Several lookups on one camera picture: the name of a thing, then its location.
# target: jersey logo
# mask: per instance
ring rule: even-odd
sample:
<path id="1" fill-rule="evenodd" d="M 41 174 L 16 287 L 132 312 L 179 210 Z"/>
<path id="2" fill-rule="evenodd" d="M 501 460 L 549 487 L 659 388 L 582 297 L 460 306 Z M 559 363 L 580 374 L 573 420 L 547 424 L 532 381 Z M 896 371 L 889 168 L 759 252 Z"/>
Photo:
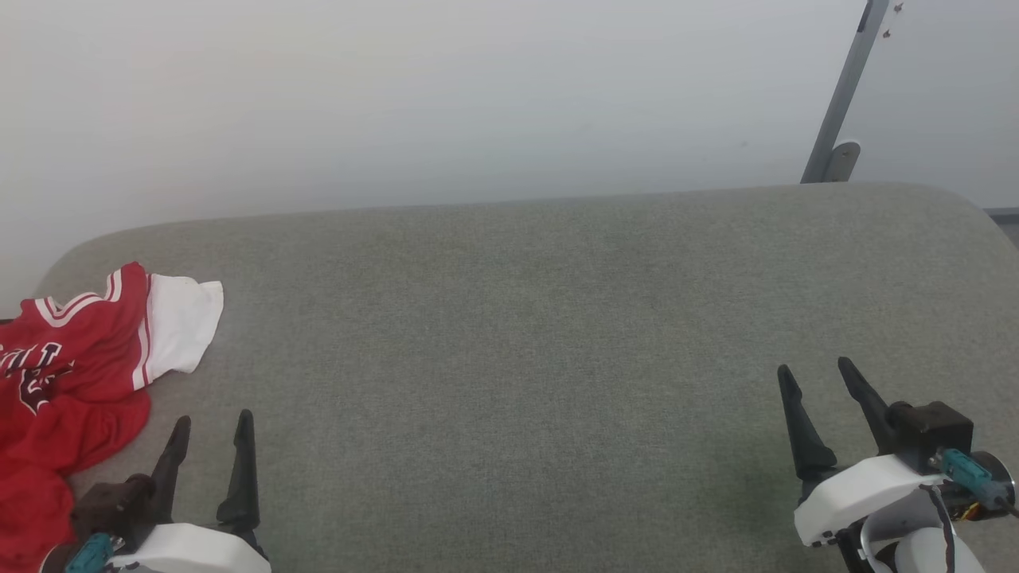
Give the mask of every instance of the jersey logo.
<path id="1" fill-rule="evenodd" d="M 41 356 L 35 367 L 25 367 L 25 363 L 31 364 L 30 358 L 39 347 L 36 345 L 28 350 L 14 350 L 0 358 L 4 376 L 9 378 L 12 375 L 20 378 L 17 386 L 18 397 L 21 404 L 28 408 L 33 415 L 39 415 L 39 408 L 43 404 L 49 404 L 50 393 L 47 392 L 50 385 L 60 376 L 71 371 L 74 363 L 43 376 L 43 370 L 53 364 L 53 360 L 60 354 L 63 347 L 57 343 L 47 343 L 41 349 Z"/>

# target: white stripe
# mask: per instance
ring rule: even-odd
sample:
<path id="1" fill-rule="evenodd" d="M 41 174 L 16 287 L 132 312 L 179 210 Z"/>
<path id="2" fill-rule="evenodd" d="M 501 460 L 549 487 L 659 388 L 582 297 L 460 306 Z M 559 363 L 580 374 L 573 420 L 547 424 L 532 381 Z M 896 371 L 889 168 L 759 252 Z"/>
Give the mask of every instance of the white stripe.
<path id="1" fill-rule="evenodd" d="M 149 334 L 145 331 L 145 323 L 148 320 L 149 317 L 146 316 L 142 319 L 142 323 L 138 325 L 138 342 L 142 345 L 142 356 L 138 361 L 138 366 L 135 367 L 135 371 L 130 373 L 131 384 L 137 390 L 145 387 L 145 366 L 149 362 Z"/>
<path id="2" fill-rule="evenodd" d="M 36 309 L 39 310 L 39 314 L 43 317 L 44 320 L 46 320 L 47 323 L 49 323 L 50 326 L 54 328 L 59 328 L 70 322 L 70 319 L 74 318 L 75 314 L 77 314 L 83 308 L 91 305 L 92 303 L 98 303 L 103 301 L 115 303 L 119 301 L 121 292 L 121 282 L 122 281 L 120 280 L 120 269 L 117 269 L 113 274 L 107 277 L 108 289 L 106 291 L 105 299 L 100 299 L 99 295 L 96 295 L 95 293 L 86 293 L 87 296 L 92 295 L 94 298 L 93 297 L 82 298 L 79 301 L 77 301 L 77 304 L 73 308 L 70 308 L 69 305 L 67 307 L 64 307 L 64 313 L 62 316 L 59 317 L 54 316 L 53 314 L 50 313 L 49 307 L 46 306 L 45 299 L 36 299 Z"/>

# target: white backdrop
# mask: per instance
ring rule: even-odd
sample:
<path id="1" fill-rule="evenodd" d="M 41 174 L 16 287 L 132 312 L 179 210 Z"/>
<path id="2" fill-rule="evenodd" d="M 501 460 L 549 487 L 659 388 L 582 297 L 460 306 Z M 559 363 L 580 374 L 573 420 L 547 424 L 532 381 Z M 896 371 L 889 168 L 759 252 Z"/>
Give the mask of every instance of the white backdrop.
<path id="1" fill-rule="evenodd" d="M 797 183 L 863 5 L 0 0 L 0 316 L 150 223 Z"/>
<path id="2" fill-rule="evenodd" d="M 1014 0 L 893 0 L 840 133 L 860 142 L 850 179 L 1019 207 L 1017 31 Z"/>

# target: red jersey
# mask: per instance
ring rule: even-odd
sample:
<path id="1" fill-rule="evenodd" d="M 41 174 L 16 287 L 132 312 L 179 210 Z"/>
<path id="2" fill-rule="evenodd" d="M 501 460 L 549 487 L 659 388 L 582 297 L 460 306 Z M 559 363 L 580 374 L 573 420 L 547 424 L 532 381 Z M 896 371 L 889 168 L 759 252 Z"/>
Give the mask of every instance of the red jersey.
<path id="1" fill-rule="evenodd" d="M 154 279 L 172 296 L 152 298 Z M 50 549 L 73 539 L 63 477 L 109 458 L 142 430 L 149 395 L 136 390 L 181 356 L 172 343 L 154 347 L 153 328 L 178 321 L 181 313 L 169 307 L 180 302 L 181 285 L 194 295 L 209 284 L 212 300 L 202 312 L 214 311 L 214 331 L 219 283 L 149 275 L 138 263 L 109 275 L 105 295 L 86 293 L 65 305 L 26 300 L 20 316 L 0 325 L 0 572 L 37 571 Z M 212 337 L 207 322 L 197 334 L 204 342 L 198 358 Z M 194 347 L 183 353 L 191 369 Z M 159 364 L 150 360 L 154 352 Z"/>

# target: white sleeve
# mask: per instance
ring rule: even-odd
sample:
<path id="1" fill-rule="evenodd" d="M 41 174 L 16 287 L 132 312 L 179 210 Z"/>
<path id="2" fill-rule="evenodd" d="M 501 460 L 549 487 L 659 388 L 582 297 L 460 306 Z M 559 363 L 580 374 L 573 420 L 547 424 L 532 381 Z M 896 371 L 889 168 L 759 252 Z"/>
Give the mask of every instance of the white sleeve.
<path id="1" fill-rule="evenodd" d="M 169 370 L 194 372 L 212 342 L 223 312 L 223 284 L 199 284 L 186 276 L 151 275 L 149 289 L 150 380 Z"/>

